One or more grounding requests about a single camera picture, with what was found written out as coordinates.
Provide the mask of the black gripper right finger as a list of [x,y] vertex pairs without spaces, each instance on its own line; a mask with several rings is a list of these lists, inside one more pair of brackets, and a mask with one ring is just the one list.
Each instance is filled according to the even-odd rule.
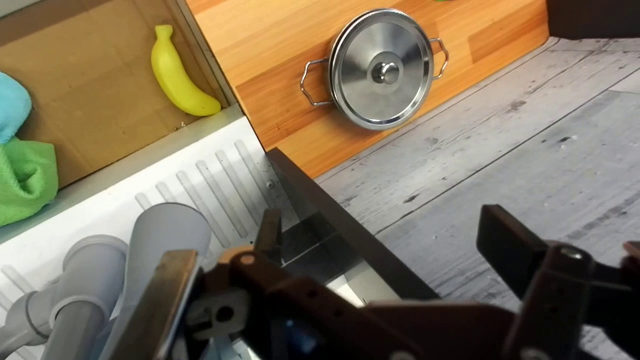
[[634,272],[600,263],[568,242],[542,240],[499,204],[482,206],[476,247],[521,300],[501,347],[506,360],[597,360],[579,347],[584,325],[640,355]]

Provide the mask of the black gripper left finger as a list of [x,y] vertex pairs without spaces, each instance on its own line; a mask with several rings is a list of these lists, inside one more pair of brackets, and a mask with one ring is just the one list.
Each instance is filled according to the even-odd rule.
[[135,217],[105,360],[198,360],[226,336],[262,360],[373,360],[369,314],[251,250],[205,269],[208,240],[205,217],[188,206],[151,206]]

